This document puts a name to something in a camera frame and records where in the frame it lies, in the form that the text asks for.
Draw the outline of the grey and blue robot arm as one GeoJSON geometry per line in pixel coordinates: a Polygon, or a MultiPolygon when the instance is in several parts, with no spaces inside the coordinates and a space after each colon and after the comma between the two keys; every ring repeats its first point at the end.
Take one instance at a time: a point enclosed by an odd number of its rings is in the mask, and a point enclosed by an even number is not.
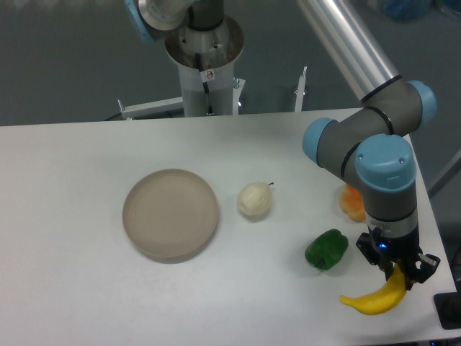
{"type": "MultiPolygon", "coordinates": [[[[186,116],[230,115],[237,109],[231,66],[243,32],[222,1],[126,1],[144,39],[165,40],[180,79],[186,116]]],[[[308,23],[362,107],[347,119],[321,118],[303,135],[305,155],[363,197],[367,232],[357,247],[386,275],[401,270],[405,287],[429,279],[439,258],[419,246],[416,163],[406,135],[437,111],[433,91],[404,81],[348,1],[300,1],[308,23]]]]}

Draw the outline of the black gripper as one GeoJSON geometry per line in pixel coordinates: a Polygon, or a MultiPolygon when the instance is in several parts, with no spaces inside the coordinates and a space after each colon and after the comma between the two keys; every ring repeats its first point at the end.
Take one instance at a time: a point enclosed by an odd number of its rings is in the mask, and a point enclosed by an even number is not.
{"type": "Polygon", "coordinates": [[[420,248],[416,215],[399,221],[367,216],[367,229],[356,246],[371,265],[379,267],[385,280],[393,274],[394,265],[399,265],[406,290],[411,290],[414,283],[424,283],[437,271],[440,258],[424,254],[420,248]]]}

